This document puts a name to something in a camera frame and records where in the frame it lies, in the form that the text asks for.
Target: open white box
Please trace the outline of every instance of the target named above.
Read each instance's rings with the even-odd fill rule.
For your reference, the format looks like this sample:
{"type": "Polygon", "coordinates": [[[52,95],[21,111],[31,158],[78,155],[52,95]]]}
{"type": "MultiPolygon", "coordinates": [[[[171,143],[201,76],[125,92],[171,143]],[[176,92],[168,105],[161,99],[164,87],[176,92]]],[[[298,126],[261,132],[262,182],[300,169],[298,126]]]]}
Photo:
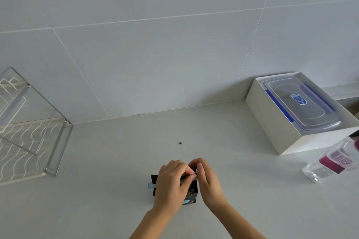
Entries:
{"type": "Polygon", "coordinates": [[[359,130],[359,120],[301,72],[255,78],[246,103],[279,155],[332,146],[359,130]],[[336,111],[341,124],[323,133],[300,134],[261,85],[265,80],[283,76],[296,76],[308,85],[336,111]]]}

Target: transparent water bottle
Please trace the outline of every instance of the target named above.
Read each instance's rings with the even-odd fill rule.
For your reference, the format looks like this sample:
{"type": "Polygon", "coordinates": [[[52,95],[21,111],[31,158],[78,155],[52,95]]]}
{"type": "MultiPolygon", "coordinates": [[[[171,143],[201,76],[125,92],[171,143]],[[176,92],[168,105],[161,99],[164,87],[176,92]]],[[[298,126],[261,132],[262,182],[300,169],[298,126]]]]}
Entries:
{"type": "Polygon", "coordinates": [[[327,177],[351,171],[359,167],[359,140],[351,138],[336,143],[332,149],[302,169],[314,182],[323,182],[327,177]]]}

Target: plastic food container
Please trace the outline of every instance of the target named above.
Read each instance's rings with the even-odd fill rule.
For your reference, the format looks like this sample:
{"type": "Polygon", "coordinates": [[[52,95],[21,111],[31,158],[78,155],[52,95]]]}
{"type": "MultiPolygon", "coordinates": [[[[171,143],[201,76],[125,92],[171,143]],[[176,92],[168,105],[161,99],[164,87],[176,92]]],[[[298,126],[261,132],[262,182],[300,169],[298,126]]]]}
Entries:
{"type": "Polygon", "coordinates": [[[303,135],[331,130],[341,120],[326,102],[295,76],[263,82],[267,94],[303,135]]]}

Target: dish rack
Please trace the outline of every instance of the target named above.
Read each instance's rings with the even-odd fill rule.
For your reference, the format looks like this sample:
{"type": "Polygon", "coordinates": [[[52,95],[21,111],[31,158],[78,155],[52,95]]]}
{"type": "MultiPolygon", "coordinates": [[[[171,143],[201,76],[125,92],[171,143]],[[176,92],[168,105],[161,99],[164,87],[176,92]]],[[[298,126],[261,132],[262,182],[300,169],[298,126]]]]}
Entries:
{"type": "Polygon", "coordinates": [[[73,124],[14,68],[0,75],[0,185],[56,176],[73,124]]]}

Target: blue label sticker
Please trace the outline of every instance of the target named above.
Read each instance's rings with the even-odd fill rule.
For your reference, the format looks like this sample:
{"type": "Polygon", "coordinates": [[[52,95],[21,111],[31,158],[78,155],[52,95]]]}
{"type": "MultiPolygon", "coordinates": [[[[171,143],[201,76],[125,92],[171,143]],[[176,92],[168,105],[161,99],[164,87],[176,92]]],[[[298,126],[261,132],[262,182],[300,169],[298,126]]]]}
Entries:
{"type": "Polygon", "coordinates": [[[305,104],[307,104],[307,101],[304,100],[304,98],[301,97],[299,94],[293,94],[292,97],[295,99],[295,101],[298,102],[299,105],[305,105],[305,104]]]}

